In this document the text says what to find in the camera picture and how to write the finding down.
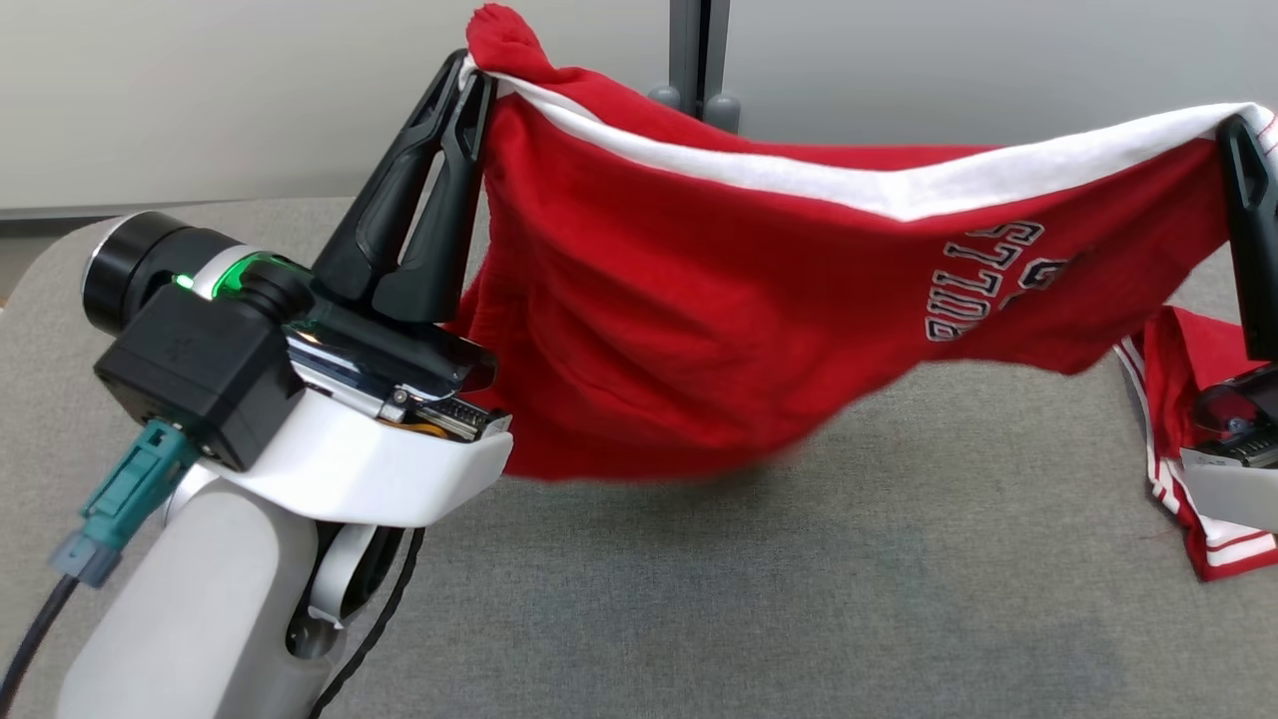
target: gray connector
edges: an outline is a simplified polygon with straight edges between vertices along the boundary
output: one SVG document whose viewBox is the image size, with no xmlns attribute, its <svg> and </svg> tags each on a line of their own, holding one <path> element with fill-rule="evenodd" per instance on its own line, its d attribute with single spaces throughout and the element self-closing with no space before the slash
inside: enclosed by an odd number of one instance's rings
<svg viewBox="0 0 1278 719">
<path fill-rule="evenodd" d="M 49 558 L 49 564 L 68 577 L 75 577 L 81 584 L 100 590 L 120 566 L 120 553 L 77 531 Z"/>
</svg>

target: black cable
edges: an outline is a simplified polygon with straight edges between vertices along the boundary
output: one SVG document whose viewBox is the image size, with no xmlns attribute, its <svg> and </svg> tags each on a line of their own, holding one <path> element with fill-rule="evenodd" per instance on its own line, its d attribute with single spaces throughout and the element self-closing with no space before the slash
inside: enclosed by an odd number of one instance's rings
<svg viewBox="0 0 1278 719">
<path fill-rule="evenodd" d="M 368 636 L 366 636 L 364 641 L 360 642 L 355 654 L 350 655 L 350 659 L 346 660 L 346 665 L 337 672 L 337 676 L 332 678 L 328 687 L 322 695 L 320 695 L 320 699 L 316 700 L 316 705 L 311 710 L 311 714 L 307 715 L 307 719 L 318 719 L 320 714 L 322 714 L 323 710 L 332 704 L 337 692 L 341 691 L 341 686 L 345 685 L 346 681 L 350 679 L 359 669 L 359 665 L 364 663 L 364 656 L 367 656 L 368 653 L 377 646 L 377 640 L 380 640 L 382 632 L 386 631 L 386 624 L 390 623 L 391 617 L 395 616 L 395 610 L 399 608 L 400 600 L 404 599 L 404 590 L 408 589 L 409 581 L 413 580 L 413 570 L 417 568 L 417 556 L 422 552 L 422 543 L 424 539 L 424 529 L 418 527 L 417 530 L 413 530 L 413 536 L 408 543 L 408 553 L 404 556 L 404 567 L 400 568 L 400 576 L 395 580 L 395 586 L 391 589 L 390 596 L 386 598 L 386 605 L 382 607 L 382 613 L 377 616 L 377 621 L 373 622 L 373 627 L 368 630 Z"/>
<path fill-rule="evenodd" d="M 45 607 L 40 609 L 36 621 L 31 623 L 27 635 L 22 637 L 22 644 L 18 645 L 18 651 L 13 655 L 13 662 L 9 663 L 9 669 L 4 673 L 4 685 L 0 685 L 0 719 L 8 716 L 9 710 L 13 709 L 13 700 L 18 696 L 18 687 L 22 686 L 22 679 L 27 676 L 27 669 L 31 668 L 31 662 L 36 658 L 36 650 L 45 641 L 45 635 L 49 633 L 49 628 L 54 626 L 54 621 L 66 607 L 66 600 L 72 598 L 77 586 L 79 586 L 79 580 L 64 576 L 54 591 L 49 593 Z"/>
</svg>

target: cable connector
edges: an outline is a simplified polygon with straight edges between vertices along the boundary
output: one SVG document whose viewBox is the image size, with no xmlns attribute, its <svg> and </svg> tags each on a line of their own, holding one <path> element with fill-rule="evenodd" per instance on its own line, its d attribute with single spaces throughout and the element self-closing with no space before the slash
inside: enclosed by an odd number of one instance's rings
<svg viewBox="0 0 1278 719">
<path fill-rule="evenodd" d="M 181 432 L 151 420 L 133 447 L 81 510 L 84 527 L 72 533 L 49 563 L 101 589 L 142 522 L 178 489 L 199 452 Z"/>
</svg>

